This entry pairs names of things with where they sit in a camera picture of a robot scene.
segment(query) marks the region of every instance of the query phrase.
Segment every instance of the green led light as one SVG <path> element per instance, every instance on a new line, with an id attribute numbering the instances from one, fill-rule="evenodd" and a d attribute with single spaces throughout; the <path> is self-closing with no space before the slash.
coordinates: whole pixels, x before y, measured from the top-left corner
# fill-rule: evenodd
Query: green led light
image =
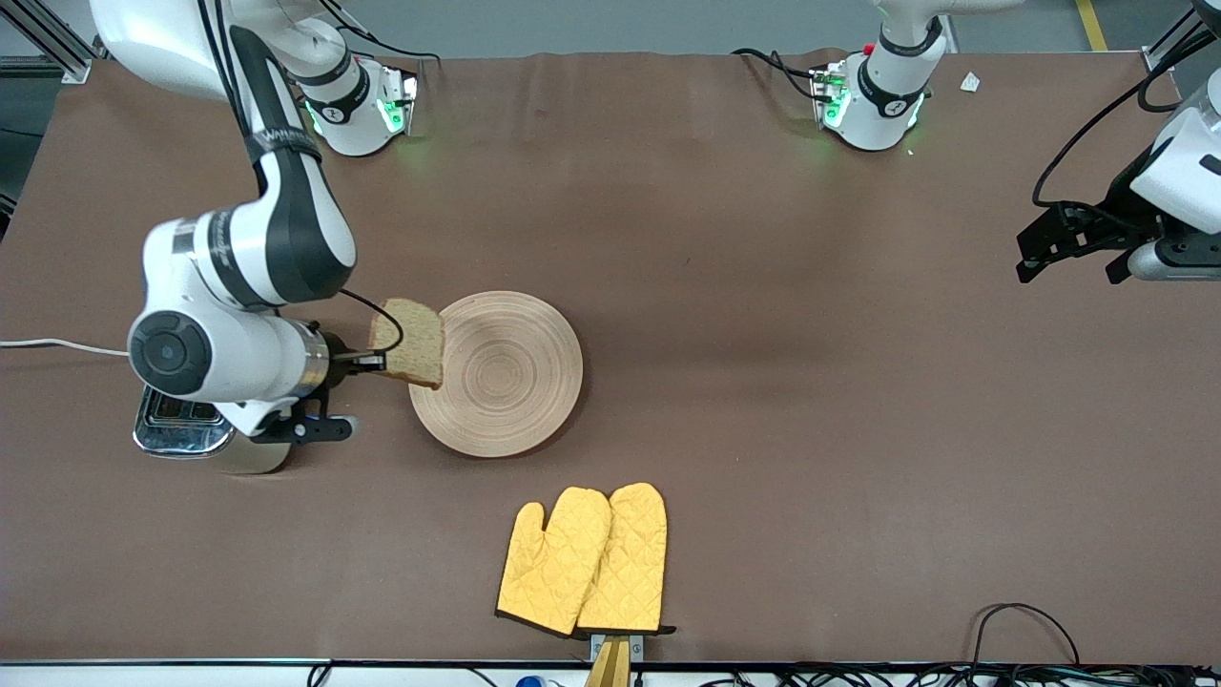
<path id="1" fill-rule="evenodd" d="M 322 135 L 322 126 L 317 123 L 317 113 L 314 111 L 313 105 L 309 104 L 309 100 L 305 101 L 305 111 L 309 112 L 309 118 L 314 122 L 314 133 Z"/>
<path id="2" fill-rule="evenodd" d="M 381 110 L 382 120 L 386 122 L 386 128 L 391 133 L 398 133 L 403 131 L 403 109 L 394 103 L 386 103 L 381 98 L 377 99 L 377 106 Z"/>
<path id="3" fill-rule="evenodd" d="M 844 112 L 847 111 L 847 106 L 852 104 L 851 93 L 845 88 L 840 90 L 840 94 L 827 105 L 827 115 L 823 117 L 823 122 L 829 127 L 838 127 L 844 122 Z"/>
<path id="4" fill-rule="evenodd" d="M 916 117 L 919 116 L 919 106 L 924 104 L 924 96 L 921 95 L 916 104 L 912 106 L 912 116 L 907 120 L 907 128 L 916 126 Z"/>

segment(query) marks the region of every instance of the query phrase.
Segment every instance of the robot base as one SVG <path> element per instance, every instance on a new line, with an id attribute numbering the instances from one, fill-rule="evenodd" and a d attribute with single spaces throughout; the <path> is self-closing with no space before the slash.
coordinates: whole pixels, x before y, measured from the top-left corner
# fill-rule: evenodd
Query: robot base
<path id="1" fill-rule="evenodd" d="M 908 128 L 916 126 L 916 117 L 924 96 L 906 107 L 900 116 L 886 117 L 878 111 L 861 92 L 857 73 L 866 56 L 861 52 L 827 66 L 814 88 L 825 92 L 830 103 L 814 103 L 814 118 L 839 134 L 845 143 L 861 150 L 885 150 L 899 143 Z"/>
<path id="2" fill-rule="evenodd" d="M 414 74 L 404 78 L 399 70 L 370 59 L 358 57 L 357 62 L 375 85 L 347 122 L 332 123 L 325 110 L 316 112 L 309 101 L 305 103 L 314 131 L 326 139 L 331 149 L 349 157 L 371 155 L 396 135 L 410 134 L 418 88 Z"/>

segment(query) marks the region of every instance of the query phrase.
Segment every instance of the yellow floor stripe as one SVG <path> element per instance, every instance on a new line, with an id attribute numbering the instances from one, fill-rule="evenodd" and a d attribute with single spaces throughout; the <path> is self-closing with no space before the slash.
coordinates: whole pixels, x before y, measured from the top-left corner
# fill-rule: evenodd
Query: yellow floor stripe
<path id="1" fill-rule="evenodd" d="M 1081 15 L 1081 23 L 1085 27 L 1089 49 L 1106 50 L 1106 38 L 1103 37 L 1103 26 L 1098 23 L 1094 4 L 1090 0 L 1077 0 L 1077 13 Z"/>

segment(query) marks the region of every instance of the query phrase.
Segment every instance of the black cable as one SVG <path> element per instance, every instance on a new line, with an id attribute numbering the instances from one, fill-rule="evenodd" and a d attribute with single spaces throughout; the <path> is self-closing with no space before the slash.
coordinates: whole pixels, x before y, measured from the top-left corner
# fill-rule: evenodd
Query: black cable
<path id="1" fill-rule="evenodd" d="M 331 12 L 331 16 L 335 17 L 335 21 L 339 22 L 339 26 L 335 27 L 336 31 L 350 31 L 354 35 L 364 38 L 369 43 L 380 45 L 392 52 L 398 52 L 399 55 L 407 55 L 409 57 L 432 57 L 438 62 L 441 61 L 441 55 L 437 55 L 436 52 L 414 52 L 411 50 L 403 50 L 402 48 L 396 48 L 393 45 L 389 45 L 388 43 L 382 43 L 381 40 L 377 39 L 376 35 L 369 33 L 366 29 L 349 24 L 343 18 L 343 15 L 336 11 L 336 7 L 342 9 L 336 0 L 321 0 L 321 4 L 324 7 L 326 7 L 327 12 Z"/>
<path id="2" fill-rule="evenodd" d="M 996 682 L 993 685 L 993 687 L 1002 687 L 1001 682 L 1004 680 L 1009 681 L 1007 683 L 1004 685 L 1004 687 L 1018 687 L 1018 685 L 1017 685 L 1017 674 L 1021 670 L 1021 667 L 1022 667 L 1021 665 L 1015 665 L 1013 669 L 1009 671 L 1007 676 L 1005 676 L 1005 677 L 998 677 Z"/>
<path id="3" fill-rule="evenodd" d="M 1153 52 L 1158 48 L 1161 48 L 1161 44 L 1165 43 L 1166 39 L 1170 38 L 1176 31 L 1178 31 L 1178 27 L 1183 26 L 1184 23 L 1187 23 L 1187 20 L 1189 20 L 1192 17 L 1195 17 L 1195 16 L 1199 16 L 1199 15 L 1195 13 L 1195 10 L 1188 9 L 1187 12 L 1183 13 L 1183 16 L 1179 17 L 1177 22 L 1175 22 L 1175 26 L 1170 27 L 1170 31 L 1167 31 L 1166 33 L 1161 34 L 1161 38 L 1159 38 L 1158 41 L 1154 43 L 1151 48 L 1149 48 L 1149 51 Z M 1195 22 L 1195 27 L 1192 28 L 1192 31 L 1195 31 L 1197 28 L 1199 28 L 1203 24 L 1204 24 L 1203 20 Z"/>
<path id="4" fill-rule="evenodd" d="M 1200 34 L 1197 34 L 1197 35 L 1194 35 L 1192 38 L 1182 39 L 1178 44 L 1176 44 L 1173 48 L 1171 48 L 1170 51 L 1167 51 L 1166 59 L 1162 60 L 1161 63 L 1159 63 L 1158 67 L 1160 68 L 1162 65 L 1166 65 L 1166 68 L 1168 70 L 1175 63 L 1178 63 L 1179 61 L 1184 60 L 1186 57 L 1190 56 L 1197 50 L 1199 50 L 1204 45 L 1206 45 L 1208 43 L 1204 43 L 1201 45 L 1198 41 L 1195 41 L 1199 38 L 1199 35 Z M 1164 72 L 1159 72 L 1158 68 L 1155 68 L 1153 72 L 1149 73 L 1148 77 L 1145 77 L 1144 79 L 1142 79 L 1140 83 L 1138 83 L 1138 84 L 1133 85 L 1132 88 L 1127 89 L 1126 92 L 1123 92 L 1122 95 L 1120 95 L 1118 98 L 1116 98 L 1115 100 L 1112 100 L 1109 105 L 1106 105 L 1105 107 L 1103 107 L 1096 115 L 1094 115 L 1093 117 L 1090 117 L 1090 120 L 1087 121 L 1084 126 L 1082 126 L 1079 129 L 1077 129 L 1077 133 L 1074 133 L 1072 135 L 1072 138 L 1070 138 L 1068 142 L 1065 143 L 1063 148 L 1061 148 L 1060 151 L 1056 153 L 1055 157 L 1051 159 L 1051 162 L 1048 164 L 1046 168 L 1043 170 L 1043 173 L 1039 174 L 1039 179 L 1034 183 L 1034 189 L 1031 193 L 1031 201 L 1034 203 L 1035 206 L 1038 206 L 1038 207 L 1053 207 L 1053 206 L 1056 206 L 1059 204 L 1059 205 L 1061 205 L 1063 207 L 1073 207 L 1073 209 L 1077 209 L 1077 210 L 1083 210 L 1083 211 L 1093 212 L 1093 214 L 1095 214 L 1095 215 L 1098 215 L 1098 216 L 1100 216 L 1100 217 L 1103 217 L 1103 218 L 1105 218 L 1107 221 L 1115 222 L 1115 223 L 1117 223 L 1120 226 L 1125 226 L 1127 228 L 1132 228 L 1132 229 L 1139 229 L 1140 228 L 1140 227 L 1137 227 L 1136 225 L 1133 225 L 1132 222 L 1121 220 L 1120 217 L 1117 217 L 1117 216 L 1115 216 L 1115 215 L 1112 215 L 1110 212 L 1106 212 L 1104 210 L 1100 210 L 1099 207 L 1096 207 L 1096 206 L 1094 206 L 1094 205 L 1092 205 L 1089 203 L 1082 203 L 1082 201 L 1076 201 L 1076 200 L 1044 200 L 1043 199 L 1043 187 L 1044 187 L 1044 184 L 1046 184 L 1048 178 L 1051 177 L 1051 173 L 1055 172 L 1055 170 L 1060 166 L 1060 162 L 1063 161 L 1063 159 L 1068 155 L 1068 153 L 1077 145 L 1077 143 L 1081 142 L 1082 138 L 1085 137 L 1087 133 L 1089 133 L 1095 126 L 1098 126 L 1098 122 L 1100 122 L 1104 118 L 1106 118 L 1107 115 L 1110 115 L 1111 112 L 1114 112 L 1115 110 L 1117 110 L 1120 107 L 1120 105 L 1122 105 L 1123 103 L 1126 103 L 1129 98 L 1132 98 L 1133 95 L 1139 94 L 1143 88 L 1148 88 L 1147 84 L 1150 83 L 1151 79 L 1158 78 L 1158 76 L 1161 76 L 1161 73 L 1164 73 Z"/>
<path id="5" fill-rule="evenodd" d="M 333 666 L 326 663 L 309 669 L 309 676 L 305 677 L 305 687 L 322 687 L 326 678 L 331 677 L 331 667 Z"/>
<path id="6" fill-rule="evenodd" d="M 1061 677 L 1061 678 L 1083 680 L 1083 681 L 1093 682 L 1094 685 L 1105 685 L 1105 686 L 1109 686 L 1109 687 L 1132 687 L 1132 682 L 1126 682 L 1123 680 L 1107 680 L 1107 678 L 1098 676 L 1098 675 L 1088 675 L 1085 672 L 1078 672 L 1076 670 L 1073 670 L 1073 671 L 1057 671 L 1056 667 L 1057 666 L 1048 666 L 1045 670 L 1055 674 L 1057 677 Z M 1143 676 L 1138 676 L 1138 680 L 1140 680 L 1142 683 L 1145 682 L 1145 678 Z"/>
<path id="7" fill-rule="evenodd" d="M 808 71 L 803 72 L 803 71 L 800 71 L 800 70 L 795 70 L 795 68 L 790 67 L 789 65 L 785 65 L 784 60 L 780 57 L 780 52 L 777 51 L 777 50 L 772 50 L 770 55 L 764 55 L 763 52 L 759 52 L 758 50 L 755 50 L 753 48 L 739 48 L 737 50 L 734 50 L 731 52 L 731 55 L 748 55 L 751 57 L 758 57 L 759 60 L 763 60 L 764 62 L 767 62 L 767 65 L 769 67 L 772 67 L 774 70 L 779 70 L 784 74 L 784 77 L 789 79 L 789 83 L 792 84 L 792 88 L 796 89 L 797 93 L 801 93 L 802 95 L 805 95 L 806 98 L 810 98 L 811 100 L 817 100 L 818 103 L 830 103 L 832 101 L 832 99 L 828 98 L 827 95 L 821 95 L 821 94 L 811 93 L 810 89 L 803 88 L 800 83 L 797 83 L 797 79 L 794 78 L 794 77 L 799 77 L 800 76 L 802 78 L 810 78 L 810 72 Z"/>
<path id="8" fill-rule="evenodd" d="M 824 667 L 823 670 L 827 670 L 839 680 L 847 682 L 850 687 L 872 687 L 868 680 L 862 677 L 857 671 L 850 670 L 849 666 L 842 666 L 842 670 L 840 666 L 829 669 Z"/>
<path id="9" fill-rule="evenodd" d="M 216 9 L 216 26 L 221 34 L 221 54 L 225 57 L 225 70 L 232 84 L 232 105 L 237 115 L 237 126 L 242 131 L 242 135 L 247 137 L 250 135 L 250 124 L 245 118 L 245 104 L 242 103 L 242 88 L 238 85 L 241 82 L 237 79 L 237 72 L 233 70 L 233 55 L 230 52 L 228 31 L 225 29 L 225 9 L 221 6 L 221 0 L 212 0 L 212 7 Z"/>
<path id="10" fill-rule="evenodd" d="M 1171 48 L 1166 52 L 1166 56 L 1162 57 L 1160 62 L 1158 62 L 1158 66 L 1150 70 L 1149 76 L 1145 77 L 1143 82 L 1140 82 L 1140 88 L 1137 90 L 1137 103 L 1140 104 L 1140 109 L 1147 112 L 1172 112 L 1175 111 L 1176 107 L 1182 105 L 1182 103 L 1171 103 L 1166 105 L 1150 104 L 1149 87 L 1153 84 L 1153 82 L 1158 81 L 1158 77 L 1170 71 L 1171 67 L 1173 67 L 1178 62 L 1182 62 L 1187 57 L 1190 57 L 1192 55 L 1199 52 L 1216 39 L 1217 37 L 1211 31 L 1203 31 L 1200 33 L 1197 33 L 1195 35 L 1192 35 L 1186 41 L 1181 41 L 1179 44 Z"/>
<path id="11" fill-rule="evenodd" d="M 1068 635 L 1068 631 L 1065 630 L 1063 625 L 1060 625 L 1059 620 L 1051 617 L 1051 615 L 1044 611 L 1043 609 L 1032 606 L 1031 604 L 1022 604 L 1022 603 L 996 604 L 988 613 L 985 613 L 982 619 L 979 619 L 979 630 L 976 632 L 976 650 L 971 656 L 971 667 L 967 669 L 967 677 L 966 677 L 967 687 L 974 687 L 976 685 L 976 672 L 979 670 L 979 650 L 983 648 L 984 630 L 988 627 L 988 621 L 991 620 L 994 615 L 1009 609 L 1022 609 L 1024 611 L 1040 615 L 1045 617 L 1048 621 L 1050 621 L 1051 625 L 1056 626 L 1056 630 L 1060 631 L 1060 635 L 1062 635 L 1063 638 L 1068 642 L 1068 648 L 1072 649 L 1072 664 L 1074 666 L 1081 665 L 1081 652 L 1077 650 L 1077 643 L 1073 642 L 1072 635 Z M 954 681 L 951 680 L 951 685 L 947 685 L 946 687 L 952 687 L 952 682 Z"/>
<path id="12" fill-rule="evenodd" d="M 863 675 L 866 675 L 868 677 L 877 677 L 878 681 L 880 681 L 885 687 L 895 687 L 889 680 L 886 680 L 886 676 L 882 675 L 880 672 L 873 670 L 872 667 L 869 667 L 867 665 L 857 666 L 857 672 L 858 674 L 863 674 Z M 868 686 L 869 681 L 866 680 L 864 683 Z"/>
<path id="13" fill-rule="evenodd" d="M 1115 100 L 1112 100 L 1107 106 L 1103 107 L 1101 110 L 1099 110 L 1099 112 L 1096 115 L 1094 115 L 1093 117 L 1090 117 L 1090 120 L 1088 122 L 1085 122 L 1084 126 L 1082 126 L 1079 129 L 1077 129 L 1077 133 L 1072 134 L 1072 138 L 1068 139 L 1068 143 L 1065 143 L 1063 148 L 1061 148 L 1060 151 L 1056 153 L 1056 156 L 1051 157 L 1051 162 L 1049 162 L 1048 167 L 1045 170 L 1043 170 L 1042 174 L 1039 174 L 1039 179 L 1037 182 L 1034 182 L 1034 190 L 1031 194 L 1031 201 L 1033 201 L 1039 207 L 1051 207 L 1056 203 L 1061 203 L 1062 201 L 1062 200 L 1044 200 L 1042 198 L 1043 196 L 1043 185 L 1048 182 L 1048 178 L 1051 177 L 1051 172 L 1054 172 L 1056 170 L 1056 167 L 1060 166 L 1060 162 L 1063 161 L 1063 159 L 1068 155 L 1068 151 L 1072 150 L 1073 146 L 1077 145 L 1077 143 L 1082 138 L 1084 138 L 1087 133 L 1090 132 L 1090 129 L 1093 129 L 1095 126 L 1098 126 L 1098 122 L 1103 121 L 1104 118 L 1106 118 L 1107 115 L 1110 115 L 1111 112 L 1114 112 L 1115 110 L 1117 110 L 1120 105 L 1122 105 L 1129 98 L 1132 98 L 1133 95 L 1136 95 L 1137 90 L 1139 90 L 1139 89 L 1140 89 L 1140 84 L 1138 83 L 1138 84 L 1133 85 L 1132 88 L 1127 89 L 1126 92 L 1123 92 L 1122 95 L 1120 95 L 1118 98 L 1116 98 Z"/>
<path id="14" fill-rule="evenodd" d="M 907 687 L 923 687 L 926 677 L 928 677 L 929 675 L 941 672 L 943 670 L 951 669 L 954 667 L 954 665 L 955 664 L 949 664 L 949 663 L 932 665 L 922 670 L 921 672 L 917 672 L 916 676 L 912 677 L 911 682 L 907 683 Z"/>
<path id="15" fill-rule="evenodd" d="M 761 52 L 761 51 L 758 51 L 758 50 L 756 50 L 753 48 L 739 48 L 737 50 L 734 50 L 733 52 L 730 52 L 730 55 L 748 55 L 751 57 L 758 57 L 759 60 L 763 60 L 764 62 L 767 62 L 768 66 L 770 66 L 773 70 L 786 70 L 792 76 L 802 76 L 802 77 L 807 77 L 807 78 L 810 77 L 810 72 L 802 72 L 802 71 L 794 70 L 792 67 L 786 67 L 783 63 L 773 61 L 770 55 L 764 55 L 763 52 Z"/>
<path id="16" fill-rule="evenodd" d="M 775 687 L 810 687 L 810 681 L 791 672 L 777 672 Z"/>
<path id="17" fill-rule="evenodd" d="M 360 38 L 364 38 L 365 40 L 368 40 L 369 43 L 372 43 L 374 45 L 380 45 L 380 46 L 389 50 L 391 52 L 398 52 L 399 55 L 407 55 L 408 57 L 429 57 L 429 59 L 436 60 L 438 62 L 441 61 L 441 55 L 437 55 L 436 52 L 416 52 L 414 50 L 403 50 L 402 48 L 396 48 L 394 45 L 391 45 L 389 43 L 382 43 L 376 35 L 369 33 L 368 31 L 360 31 L 359 28 L 357 28 L 354 26 L 343 24 L 343 26 L 336 27 L 336 29 L 337 31 L 350 31 L 353 34 L 359 35 Z"/>
<path id="18" fill-rule="evenodd" d="M 832 680 L 835 680 L 834 675 L 823 674 L 823 675 L 819 675 L 817 678 L 810 678 L 810 680 L 807 680 L 806 681 L 806 687 L 824 687 Z"/>
<path id="19" fill-rule="evenodd" d="M 43 137 L 42 133 L 33 133 L 31 131 L 17 131 L 16 128 L 9 128 L 9 127 L 5 127 L 5 126 L 0 126 L 0 131 L 2 131 L 5 133 L 16 133 L 17 135 L 28 135 L 31 138 L 42 138 Z"/>
<path id="20" fill-rule="evenodd" d="M 208 4 L 204 0 L 195 0 L 195 5 L 199 7 L 199 21 L 204 26 L 204 35 L 208 37 L 208 48 L 212 52 L 212 63 L 216 65 L 216 76 L 221 79 L 221 87 L 225 89 L 225 96 L 228 98 L 230 109 L 233 110 L 234 116 L 237 115 L 237 105 L 233 98 L 233 87 L 230 84 L 228 78 L 225 77 L 223 62 L 221 62 L 220 48 L 216 46 L 216 35 L 212 34 L 212 21 L 208 18 Z M 242 135 L 247 135 L 245 122 L 238 118 L 237 122 L 238 131 Z"/>
<path id="21" fill-rule="evenodd" d="M 370 354 L 383 356 L 383 355 L 393 351 L 394 349 L 398 349 L 399 343 L 403 342 L 404 333 L 403 333 L 403 325 L 399 323 L 399 321 L 397 318 L 394 318 L 394 315 L 387 312 L 385 308 L 382 308 L 377 303 L 374 303 L 369 298 L 365 298 L 360 293 L 354 293 L 352 290 L 348 290 L 347 288 L 341 288 L 339 293 L 343 293 L 344 295 L 347 295 L 348 298 L 352 298 L 353 300 L 359 300 L 359 301 L 364 303 L 365 305 L 369 305 L 369 308 L 372 309 L 375 312 L 377 312 L 381 316 L 388 318 L 389 322 L 393 323 L 394 328 L 398 331 L 398 336 L 394 338 L 394 342 L 391 343 L 389 347 L 383 347 L 381 349 L 374 349 L 372 351 L 370 351 Z"/>
<path id="22" fill-rule="evenodd" d="M 801 84 L 797 83 L 797 79 L 792 77 L 792 70 L 790 70 L 788 67 L 788 65 L 784 63 L 784 60 L 780 59 L 780 54 L 777 52 L 775 50 L 772 50 L 772 59 L 775 60 L 775 63 L 780 65 L 780 71 L 784 73 L 784 78 L 789 79 L 789 83 L 792 84 L 792 87 L 797 90 L 797 93 L 801 93 L 806 98 L 810 98 L 811 100 L 817 100 L 819 103 L 830 103 L 832 101 L 832 99 L 829 96 L 827 96 L 827 95 L 819 95 L 817 93 L 811 93 L 810 90 L 802 88 Z M 806 78 L 810 78 L 810 73 L 808 72 L 806 73 Z"/>
<path id="23" fill-rule="evenodd" d="M 737 674 L 734 674 L 734 677 L 705 682 L 700 687 L 719 687 L 720 685 L 729 685 L 731 687 L 755 687 L 755 685 L 750 680 L 746 680 L 745 677 Z"/>
<path id="24" fill-rule="evenodd" d="M 466 670 L 469 670 L 469 671 L 474 672 L 475 675 L 477 675 L 477 676 L 479 676 L 479 678 L 480 678 L 480 680 L 482 680 L 484 682 L 487 682 L 487 683 L 488 683 L 488 685 L 491 685 L 492 687 L 499 687 L 499 686 L 498 686 L 498 685 L 497 685 L 496 682 L 492 682 L 492 678 L 491 678 L 491 677 L 488 677 L 488 676 L 484 675 L 482 672 L 480 672 L 480 671 L 475 670 L 474 667 L 468 667 Z"/>
<path id="25" fill-rule="evenodd" d="M 965 680 L 966 680 L 966 674 L 955 672 L 954 675 L 950 676 L 950 680 L 945 682 L 944 687 L 957 687 L 957 685 L 960 682 L 963 682 Z M 972 682 L 969 687 L 976 687 L 974 676 L 972 676 Z"/>

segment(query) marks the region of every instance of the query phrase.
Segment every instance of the slice of bread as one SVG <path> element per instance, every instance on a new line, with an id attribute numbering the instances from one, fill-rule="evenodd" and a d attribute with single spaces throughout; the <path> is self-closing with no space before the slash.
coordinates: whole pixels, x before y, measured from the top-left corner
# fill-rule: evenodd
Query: slice of bread
<path id="1" fill-rule="evenodd" d="M 386 371 L 377 375 L 433 390 L 441 389 L 441 361 L 446 343 L 441 315 L 427 305 L 407 298 L 387 298 L 381 306 L 403 325 L 403 342 L 386 354 Z M 376 315 L 369 328 L 369 348 L 389 347 L 397 336 L 394 325 L 385 316 Z"/>

